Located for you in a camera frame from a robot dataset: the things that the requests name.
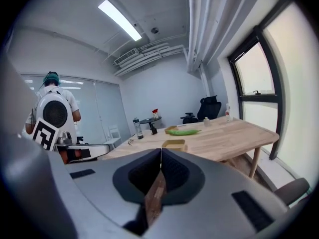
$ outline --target window frame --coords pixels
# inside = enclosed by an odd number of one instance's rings
[[[237,90],[239,118],[241,120],[243,119],[243,102],[277,103],[278,108],[276,133],[279,136],[282,135],[286,108],[284,83],[275,53],[273,52],[269,42],[265,38],[263,30],[291,3],[292,0],[279,0],[271,9],[271,11],[265,16],[265,18],[260,22],[260,24],[253,27],[252,31],[244,39],[244,41],[230,54],[230,56],[227,57],[234,76]],[[245,96],[243,95],[242,82],[240,80],[239,72],[235,63],[258,43],[260,44],[266,56],[274,82],[275,93]],[[277,157],[280,140],[281,138],[279,138],[279,140],[273,144],[273,148],[269,155],[270,160],[273,160]]]

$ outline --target floor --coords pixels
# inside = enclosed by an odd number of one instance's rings
[[[229,165],[235,167],[242,173],[248,176],[251,163],[247,160],[244,155],[238,156],[236,158],[232,158],[224,162],[225,165]],[[254,175],[254,180],[257,181],[262,186],[266,187],[270,190],[266,182],[262,179],[262,177],[258,174],[258,172]],[[166,186],[165,186],[165,178],[160,172],[151,186],[149,192],[145,196],[145,207],[146,207],[146,216],[149,226],[153,224],[156,218],[160,215],[160,207],[161,207],[161,198],[166,194]]]

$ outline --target black device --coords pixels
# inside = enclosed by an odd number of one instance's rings
[[[152,134],[157,134],[158,133],[158,130],[155,128],[153,123],[151,124],[151,131],[152,131]]]

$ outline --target ceiling vent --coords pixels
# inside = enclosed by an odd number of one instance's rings
[[[139,51],[136,48],[134,48],[133,50],[130,50],[129,52],[125,53],[124,55],[116,59],[114,61],[114,64],[119,66],[123,64],[124,62],[128,61],[129,59],[136,57],[138,54],[139,54]]]

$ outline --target ceiling light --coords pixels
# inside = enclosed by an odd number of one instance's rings
[[[114,20],[126,33],[128,33],[134,41],[141,39],[140,34],[129,23],[129,21],[120,13],[110,1],[105,0],[98,7],[102,12]]]
[[[73,83],[73,84],[79,84],[79,85],[83,84],[83,82],[71,82],[71,81],[66,81],[66,80],[61,80],[61,83]]]
[[[61,87],[61,88],[65,89],[65,90],[80,90],[81,89],[79,87]]]

